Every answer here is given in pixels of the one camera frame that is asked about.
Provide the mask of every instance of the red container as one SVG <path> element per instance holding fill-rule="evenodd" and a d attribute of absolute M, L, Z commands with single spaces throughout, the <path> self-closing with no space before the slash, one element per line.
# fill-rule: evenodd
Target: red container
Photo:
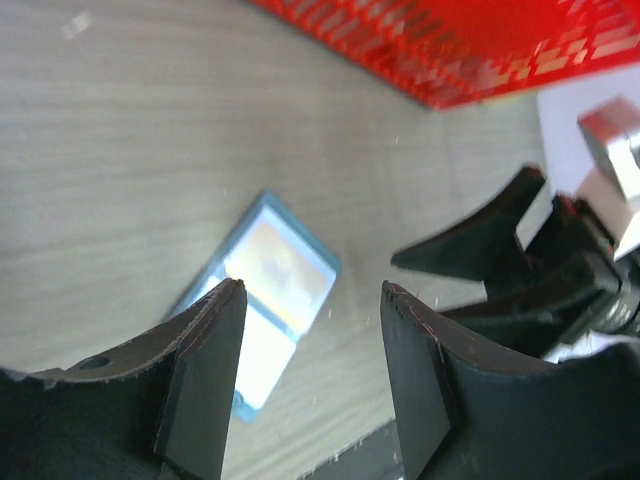
<path fill-rule="evenodd" d="M 435 108 L 640 61 L 640 0 L 251 0 Z"/>

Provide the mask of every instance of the wood grain surface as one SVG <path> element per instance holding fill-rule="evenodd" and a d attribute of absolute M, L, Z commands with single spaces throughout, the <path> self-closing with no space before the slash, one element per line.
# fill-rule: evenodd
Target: wood grain surface
<path fill-rule="evenodd" d="M 543 161 L 535 102 L 437 114 L 235 0 L 0 2 L 0 363 L 66 367 L 160 321 L 262 188 L 344 272 L 225 479 L 293 479 L 393 415 L 391 253 Z M 549 209 L 536 204 L 530 234 Z"/>

